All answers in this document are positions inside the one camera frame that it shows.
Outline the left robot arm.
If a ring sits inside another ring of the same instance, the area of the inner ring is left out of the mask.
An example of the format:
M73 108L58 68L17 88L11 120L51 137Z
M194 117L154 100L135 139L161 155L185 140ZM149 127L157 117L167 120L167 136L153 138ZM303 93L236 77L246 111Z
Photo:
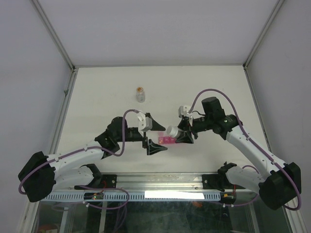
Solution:
M147 137L148 131L163 132L165 127L150 113L135 109L132 112L138 119L135 127L127 125L125 116L118 116L103 133L78 149L49 155L42 151L34 153L17 176L19 193L26 195L30 202L37 202L60 189L98 188L102 175L95 163L111 155L122 156L127 142L142 143L147 155L167 150Z

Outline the clear glass pill bottle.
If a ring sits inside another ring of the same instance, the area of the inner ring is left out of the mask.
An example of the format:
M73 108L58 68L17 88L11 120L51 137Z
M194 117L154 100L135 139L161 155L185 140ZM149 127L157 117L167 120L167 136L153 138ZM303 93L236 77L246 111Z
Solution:
M136 91L136 100L137 100L137 102L139 102L139 103L145 102L146 96L145 96L144 89L143 89L143 92L137 92L137 91Z

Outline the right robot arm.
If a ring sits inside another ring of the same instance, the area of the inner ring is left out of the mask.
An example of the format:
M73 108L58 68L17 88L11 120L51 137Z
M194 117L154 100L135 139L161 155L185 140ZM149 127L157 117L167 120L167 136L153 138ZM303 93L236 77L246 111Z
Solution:
M301 194L301 170L295 163L286 163L268 150L261 148L246 130L241 129L235 115L226 115L219 100L210 97L202 100L204 115L194 119L187 106L179 108L181 121L170 126L167 134L176 143L194 143L200 132L212 130L222 139L236 147L257 169L248 171L235 163L224 163L217 175L207 183L214 189L224 191L238 185L258 194L272 210L284 206Z

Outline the pink pill organizer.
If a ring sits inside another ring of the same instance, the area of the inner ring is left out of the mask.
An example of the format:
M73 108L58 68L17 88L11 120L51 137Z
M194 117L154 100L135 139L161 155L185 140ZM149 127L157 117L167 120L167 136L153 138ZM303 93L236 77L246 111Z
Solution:
M160 145L172 145L175 144L176 139L166 135L164 132L158 132L158 144Z

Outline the white blue pill bottle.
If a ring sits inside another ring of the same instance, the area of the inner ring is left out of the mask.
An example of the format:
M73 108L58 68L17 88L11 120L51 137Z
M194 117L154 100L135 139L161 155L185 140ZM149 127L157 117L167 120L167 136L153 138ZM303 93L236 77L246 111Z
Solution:
M178 128L177 126L169 126L166 129L166 134L172 138L179 138L183 135L184 131Z

